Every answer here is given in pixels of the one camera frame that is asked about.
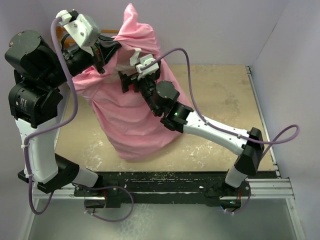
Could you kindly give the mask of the white yellow pillow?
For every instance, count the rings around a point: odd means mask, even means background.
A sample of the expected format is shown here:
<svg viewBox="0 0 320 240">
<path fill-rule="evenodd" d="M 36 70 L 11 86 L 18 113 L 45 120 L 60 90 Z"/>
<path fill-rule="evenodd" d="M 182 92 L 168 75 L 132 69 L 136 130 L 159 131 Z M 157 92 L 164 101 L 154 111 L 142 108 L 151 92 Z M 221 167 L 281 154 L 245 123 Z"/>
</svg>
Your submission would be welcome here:
<svg viewBox="0 0 320 240">
<path fill-rule="evenodd" d="M 115 72 L 121 72 L 122 74 L 126 75 L 132 75 L 136 73 L 136 68 L 132 65 L 126 65 L 126 64 L 117 64 L 114 68 Z"/>
</svg>

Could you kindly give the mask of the pink satin pillowcase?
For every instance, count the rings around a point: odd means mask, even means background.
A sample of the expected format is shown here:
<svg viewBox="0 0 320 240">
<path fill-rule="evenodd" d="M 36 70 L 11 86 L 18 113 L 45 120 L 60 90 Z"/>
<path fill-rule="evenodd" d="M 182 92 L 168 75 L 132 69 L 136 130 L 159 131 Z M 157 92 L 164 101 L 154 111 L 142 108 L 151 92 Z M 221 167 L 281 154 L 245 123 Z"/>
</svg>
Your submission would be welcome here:
<svg viewBox="0 0 320 240">
<path fill-rule="evenodd" d="M 139 22 L 131 3 L 124 10 L 123 24 L 114 40 L 121 44 L 121 48 L 103 67 L 104 74 L 90 66 L 72 81 L 76 93 L 92 106 L 101 129 L 119 157 L 130 162 L 141 161 L 170 144 L 180 133 L 164 127 L 140 93 L 132 88 L 122 92 L 115 67 L 117 64 L 130 65 L 134 48 L 141 49 L 141 56 L 161 56 L 153 27 Z"/>
</svg>

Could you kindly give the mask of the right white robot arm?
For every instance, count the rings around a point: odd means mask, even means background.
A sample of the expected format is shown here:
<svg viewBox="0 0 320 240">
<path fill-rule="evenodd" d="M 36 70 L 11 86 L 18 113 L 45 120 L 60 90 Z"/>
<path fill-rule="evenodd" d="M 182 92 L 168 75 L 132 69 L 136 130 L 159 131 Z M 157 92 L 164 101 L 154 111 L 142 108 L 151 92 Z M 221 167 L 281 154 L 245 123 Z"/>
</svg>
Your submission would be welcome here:
<svg viewBox="0 0 320 240">
<path fill-rule="evenodd" d="M 259 129 L 238 129 L 202 116 L 179 102 L 180 92 L 172 82 L 158 81 L 158 71 L 141 79 L 137 73 L 127 75 L 120 72 L 118 75 L 122 92 L 128 92 L 133 86 L 134 92 L 142 95 L 152 114 L 159 117 L 167 129 L 204 138 L 237 155 L 222 183 L 226 195 L 235 195 L 248 176 L 256 175 L 265 149 Z"/>
</svg>

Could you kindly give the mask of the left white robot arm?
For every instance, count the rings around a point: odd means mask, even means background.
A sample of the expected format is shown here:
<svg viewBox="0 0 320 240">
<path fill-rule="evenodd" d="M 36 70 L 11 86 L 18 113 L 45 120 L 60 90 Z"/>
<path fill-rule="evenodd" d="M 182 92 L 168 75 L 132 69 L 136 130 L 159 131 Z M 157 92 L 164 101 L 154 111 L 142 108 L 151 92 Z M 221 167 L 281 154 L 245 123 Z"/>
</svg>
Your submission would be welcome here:
<svg viewBox="0 0 320 240">
<path fill-rule="evenodd" d="M 8 94 L 11 115 L 18 127 L 25 167 L 19 179 L 50 194 L 68 184 L 85 187 L 91 196 L 103 191 L 103 177 L 55 152 L 59 90 L 67 81 L 57 54 L 34 30 L 17 33 L 4 55 L 13 67 L 15 86 Z"/>
</svg>

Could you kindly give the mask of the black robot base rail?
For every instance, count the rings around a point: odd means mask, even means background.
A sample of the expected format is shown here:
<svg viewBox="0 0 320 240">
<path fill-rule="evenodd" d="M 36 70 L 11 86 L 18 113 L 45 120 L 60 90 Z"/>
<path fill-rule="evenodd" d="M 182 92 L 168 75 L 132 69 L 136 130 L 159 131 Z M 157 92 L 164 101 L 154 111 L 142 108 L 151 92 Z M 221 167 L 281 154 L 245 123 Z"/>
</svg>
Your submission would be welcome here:
<svg viewBox="0 0 320 240">
<path fill-rule="evenodd" d="M 239 188 L 225 184 L 224 171 L 133 171 L 99 172 L 107 190 L 77 187 L 88 207 L 119 208 L 121 204 L 201 204 L 238 209 L 251 195 L 249 182 Z"/>
</svg>

